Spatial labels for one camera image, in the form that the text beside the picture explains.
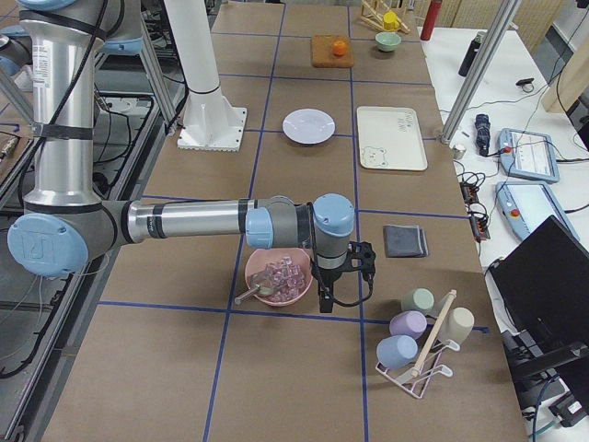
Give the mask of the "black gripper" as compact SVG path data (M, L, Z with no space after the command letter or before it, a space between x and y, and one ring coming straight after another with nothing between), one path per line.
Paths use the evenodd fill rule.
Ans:
M343 273L343 260L328 260L322 267L317 259L311 261L312 276L318 282L318 301L320 313L331 313L333 304L341 304L335 297L334 283Z

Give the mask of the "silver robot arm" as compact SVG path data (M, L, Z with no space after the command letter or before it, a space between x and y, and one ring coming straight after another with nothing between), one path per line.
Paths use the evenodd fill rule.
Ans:
M242 234L256 249L313 251L319 309L337 305L333 285L351 268L352 203L329 193L311 204L270 199L142 204L94 191L94 56L143 46L136 1L23 1L32 42L35 182L8 248L29 272L61 278L147 238Z
M1 29L1 68L7 76L16 75L23 66L32 65L32 40L20 25Z

